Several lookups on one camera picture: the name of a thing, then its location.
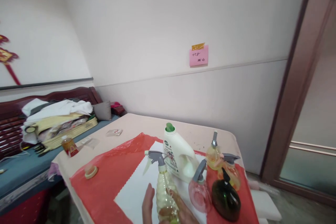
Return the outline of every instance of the brown door frame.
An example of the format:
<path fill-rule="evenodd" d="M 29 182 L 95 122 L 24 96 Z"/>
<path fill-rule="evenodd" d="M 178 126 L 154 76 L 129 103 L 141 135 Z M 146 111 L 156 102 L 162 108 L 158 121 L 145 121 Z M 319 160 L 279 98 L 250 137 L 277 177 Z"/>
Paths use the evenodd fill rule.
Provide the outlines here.
<path fill-rule="evenodd" d="M 280 172 L 306 98 L 334 0 L 303 0 L 263 162 L 261 180 L 336 207 L 336 198 L 280 180 Z"/>

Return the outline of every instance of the pink sticky note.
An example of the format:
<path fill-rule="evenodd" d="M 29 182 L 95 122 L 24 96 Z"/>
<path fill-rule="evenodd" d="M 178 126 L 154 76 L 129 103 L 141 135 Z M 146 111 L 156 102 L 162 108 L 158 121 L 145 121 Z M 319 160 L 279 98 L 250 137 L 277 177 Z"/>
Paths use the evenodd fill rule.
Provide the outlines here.
<path fill-rule="evenodd" d="M 189 61 L 190 66 L 195 65 L 204 65 L 208 63 L 208 53 L 209 53 L 209 45 L 204 46 L 201 50 L 189 51 Z"/>

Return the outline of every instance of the beige tablecloth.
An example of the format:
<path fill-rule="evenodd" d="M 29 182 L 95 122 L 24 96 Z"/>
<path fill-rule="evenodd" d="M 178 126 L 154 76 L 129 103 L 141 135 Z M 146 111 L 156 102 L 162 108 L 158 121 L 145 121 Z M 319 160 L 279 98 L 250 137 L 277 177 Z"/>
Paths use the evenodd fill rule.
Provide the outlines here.
<path fill-rule="evenodd" d="M 207 148 L 211 144 L 214 130 L 216 130 L 215 128 L 187 124 L 183 122 L 154 117 L 145 117 L 135 114 L 126 114 L 125 116 L 90 135 L 92 138 L 99 139 L 99 144 L 94 149 L 83 147 L 79 153 L 72 158 L 69 158 L 65 152 L 61 152 L 56 156 L 52 162 L 58 164 L 65 184 L 68 187 L 72 199 L 76 204 L 85 224 L 93 223 L 93 221 L 85 209 L 82 201 L 76 194 L 74 188 L 71 186 L 70 177 L 74 175 L 74 173 L 79 168 L 91 161 L 95 156 L 115 148 L 116 146 L 136 137 L 141 132 L 163 139 L 165 133 L 164 128 L 168 122 L 171 122 L 175 126 L 177 132 L 179 132 L 179 134 L 190 144 L 194 150 L 199 150 L 202 152 L 207 151 Z M 117 128 L 123 129 L 123 132 L 120 136 L 105 136 L 107 131 Z M 217 129 L 217 131 L 217 143 L 220 146 L 221 151 L 241 156 L 235 136 L 232 133 L 221 129 Z M 244 167 L 242 159 L 237 160 L 236 163 Z"/>

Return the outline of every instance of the wicker basket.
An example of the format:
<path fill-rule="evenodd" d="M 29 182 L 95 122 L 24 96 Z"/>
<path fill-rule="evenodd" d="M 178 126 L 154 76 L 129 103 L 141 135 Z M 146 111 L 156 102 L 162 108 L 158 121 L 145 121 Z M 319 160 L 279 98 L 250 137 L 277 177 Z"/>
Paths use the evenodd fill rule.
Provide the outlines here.
<path fill-rule="evenodd" d="M 47 141 L 42 142 L 42 144 L 46 147 L 46 150 L 50 151 L 53 149 L 56 149 L 62 145 L 62 136 L 68 136 L 70 138 L 75 138 L 79 136 L 80 134 L 83 134 L 85 131 L 88 131 L 89 129 L 93 128 L 98 124 L 97 118 L 94 117 L 90 121 L 87 121 L 86 123 L 83 123 L 82 125 L 79 125 L 67 132 L 64 132 L 63 134 L 59 134 L 55 136 L 54 138 L 51 138 Z"/>

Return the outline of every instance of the red plastic bag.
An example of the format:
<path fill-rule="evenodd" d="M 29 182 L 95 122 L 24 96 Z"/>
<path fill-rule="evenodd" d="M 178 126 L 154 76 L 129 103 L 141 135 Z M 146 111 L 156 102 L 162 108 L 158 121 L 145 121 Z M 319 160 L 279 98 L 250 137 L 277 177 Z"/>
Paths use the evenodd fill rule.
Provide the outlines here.
<path fill-rule="evenodd" d="M 87 180 L 84 176 L 84 168 L 87 165 L 80 168 L 70 178 L 73 188 L 82 200 L 94 223 L 132 223 L 114 202 L 114 199 L 145 157 L 145 150 L 149 150 L 155 141 L 163 142 L 156 137 L 141 133 L 132 140 L 95 157 L 90 162 L 90 164 L 98 167 L 98 172 L 93 178 Z M 204 152 L 195 152 L 205 156 Z M 245 171 L 237 164 L 236 167 L 241 174 L 241 185 L 238 194 L 242 205 L 240 217 L 236 223 L 258 224 Z M 212 184 L 217 180 L 217 172 L 208 168 L 206 177 L 208 186 L 211 189 Z M 223 219 L 214 207 L 207 214 L 206 219 L 207 223 L 231 223 Z"/>
<path fill-rule="evenodd" d="M 93 178 L 87 180 L 84 176 L 87 165 L 70 178 L 94 223 L 132 223 L 114 202 L 114 198 L 145 157 L 145 150 L 149 150 L 155 141 L 162 142 L 156 137 L 141 133 L 90 161 L 90 164 L 98 167 Z"/>

